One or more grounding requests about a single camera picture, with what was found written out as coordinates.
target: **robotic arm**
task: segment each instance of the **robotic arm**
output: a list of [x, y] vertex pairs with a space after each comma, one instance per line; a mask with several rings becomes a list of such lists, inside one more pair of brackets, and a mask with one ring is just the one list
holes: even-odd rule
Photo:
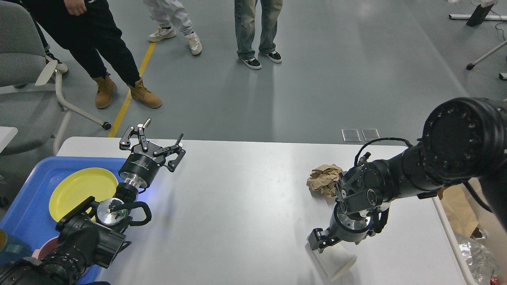
[[[183, 134], [175, 145], [166, 148], [146, 140], [144, 130], [150, 122], [148, 118], [144, 124], [129, 126], [120, 141], [120, 149], [129, 150], [130, 155], [120, 168], [123, 182], [118, 184], [115, 196], [100, 202], [88, 197], [56, 225], [59, 246], [42, 261], [23, 258], [0, 268], [0, 285], [72, 285], [92, 265], [109, 267], [116, 255], [131, 244], [123, 234], [127, 227], [145, 225], [152, 217], [148, 205], [136, 201], [141, 193], [138, 188], [145, 191], [162, 166], [174, 172], [185, 155], [180, 144]], [[139, 144], [131, 147], [133, 136], [137, 136]], [[177, 157], [166, 165], [166, 158], [172, 154]], [[130, 213], [134, 208], [144, 210], [143, 221], [132, 220]]]
[[435, 197], [442, 186], [472, 177], [507, 230], [507, 102], [452, 99], [429, 115], [416, 146], [388, 160], [368, 162], [369, 155], [340, 174], [330, 226], [312, 230], [312, 250], [359, 244], [382, 231], [393, 200]]

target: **white table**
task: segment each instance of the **white table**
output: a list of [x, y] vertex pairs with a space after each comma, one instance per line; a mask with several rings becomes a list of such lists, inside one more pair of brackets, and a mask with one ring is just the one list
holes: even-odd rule
[[[163, 147], [174, 140], [152, 140]], [[118, 138], [71, 137], [58, 156], [124, 157]], [[97, 280], [119, 284], [445, 284], [465, 280], [431, 199], [392, 203], [389, 221], [360, 245], [335, 282], [305, 248], [313, 228], [329, 226], [333, 200], [312, 195], [311, 170], [335, 163], [348, 170], [358, 145], [183, 140], [187, 154], [175, 173], [161, 168], [139, 195], [153, 212], [130, 227], [133, 244]], [[370, 146], [388, 159], [399, 146]], [[134, 213], [141, 220], [143, 214]]]
[[9, 142], [18, 133], [15, 127], [2, 127], [0, 126], [0, 152], [9, 144]]

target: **hand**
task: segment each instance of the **hand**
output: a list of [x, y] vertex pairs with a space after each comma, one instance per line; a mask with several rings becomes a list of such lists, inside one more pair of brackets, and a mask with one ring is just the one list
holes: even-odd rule
[[63, 0], [69, 14], [83, 15], [86, 12], [85, 0]]

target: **blue cup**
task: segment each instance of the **blue cup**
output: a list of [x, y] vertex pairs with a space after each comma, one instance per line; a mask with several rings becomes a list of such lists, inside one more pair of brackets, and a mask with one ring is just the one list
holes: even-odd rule
[[30, 246], [0, 229], [0, 267], [32, 255]]

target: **yellow floor line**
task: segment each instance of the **yellow floor line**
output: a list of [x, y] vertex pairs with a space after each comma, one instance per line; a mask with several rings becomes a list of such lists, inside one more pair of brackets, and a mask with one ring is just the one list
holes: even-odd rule
[[[144, 69], [146, 69], [146, 65], [148, 64], [148, 61], [150, 60], [150, 57], [152, 56], [153, 50], [155, 49], [155, 45], [157, 43], [151, 43], [148, 47], [148, 50], [146, 51], [146, 54], [144, 55], [144, 59], [142, 60], [141, 66], [139, 67], [139, 76], [142, 77], [142, 74], [144, 73]], [[116, 133], [118, 132], [118, 128], [120, 127], [120, 124], [123, 121], [123, 118], [125, 117], [125, 114], [127, 113], [128, 106], [130, 102], [132, 101], [132, 96], [130, 95], [130, 90], [127, 93], [127, 96], [125, 97], [125, 100], [123, 101], [123, 104], [118, 111], [118, 114], [116, 115], [115, 122], [113, 123], [113, 126], [111, 127], [111, 130], [109, 131], [109, 134], [107, 137], [115, 137]]]

